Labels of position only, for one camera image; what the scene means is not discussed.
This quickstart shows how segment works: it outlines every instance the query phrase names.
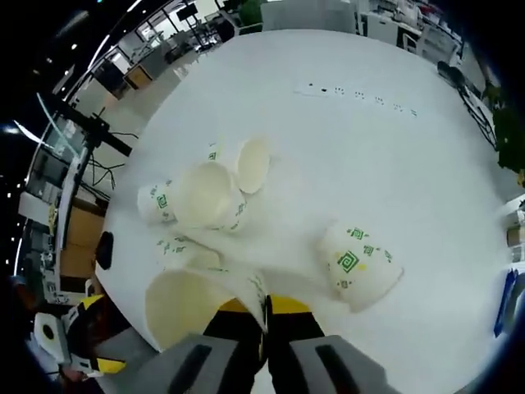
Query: white paper cup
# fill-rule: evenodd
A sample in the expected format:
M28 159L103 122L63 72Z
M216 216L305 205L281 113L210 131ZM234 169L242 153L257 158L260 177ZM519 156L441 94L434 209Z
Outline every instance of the white paper cup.
M145 222L154 224L176 220L168 193L170 184L171 181L165 181L139 189L137 206Z
M336 223L318 247L332 285L353 312L379 301L403 275L388 250L359 227Z
M248 220L246 199L228 169L214 161L187 171L171 189L180 227L235 232Z
M261 275L245 268L170 269L146 290L148 330L161 350L189 333L203 333L217 311L236 298L264 332L266 289Z
M155 244L157 260L168 268L219 268L219 254L185 236L164 236Z
M215 160L229 168L238 187L248 194L260 190L266 181L270 167L270 147L266 138L257 137L245 141L239 147L210 144L208 160Z

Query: blue object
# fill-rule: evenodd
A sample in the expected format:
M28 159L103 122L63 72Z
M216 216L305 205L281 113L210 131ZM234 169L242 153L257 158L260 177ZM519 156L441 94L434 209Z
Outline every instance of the blue object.
M514 285L516 284L517 279L518 279L518 270L511 269L509 273L507 273L507 277L505 278L505 286L503 289L503 295L501 296L500 309L498 310L498 316L495 319L494 335L496 338L503 331L505 311L507 310L507 305L509 304L510 295L512 293Z

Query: round table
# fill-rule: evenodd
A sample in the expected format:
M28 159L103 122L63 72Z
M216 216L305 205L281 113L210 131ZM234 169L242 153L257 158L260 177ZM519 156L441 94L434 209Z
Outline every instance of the round table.
M262 269L270 291L308 302L326 334L381 364L400 392L449 393L474 379L502 341L491 332L506 261L496 156L435 65L357 35L236 37L202 57L154 114L107 211L112 267L96 270L133 327L156 346L144 293L164 268L152 246L167 230L140 220L137 190L176 179L212 142L254 135L270 140L272 164L249 200L253 223L237 236L190 235ZM331 299L313 253L334 219L381 238L404 267L360 314Z

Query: paper cup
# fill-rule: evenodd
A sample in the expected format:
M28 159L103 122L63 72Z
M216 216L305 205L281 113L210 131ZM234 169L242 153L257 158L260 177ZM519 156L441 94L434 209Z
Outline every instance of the paper cup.
M171 181L142 186L137 194L140 217L147 223L170 222L176 220L169 198Z
M252 194L263 187L270 167L270 147L266 138L252 138L237 149L217 143L209 147L208 160L229 168L244 193Z
M180 227L235 232L248 219L246 199L220 163L211 161L193 167L170 196Z
M389 251L359 227L330 226L318 247L332 285L353 312L379 301L403 275Z
M169 268L219 268L217 252L190 241L185 236L165 236L155 244L160 263Z
M146 321L165 350L191 332L203 333L221 306L236 298L266 332L265 297L261 275L244 268L171 269L146 290Z

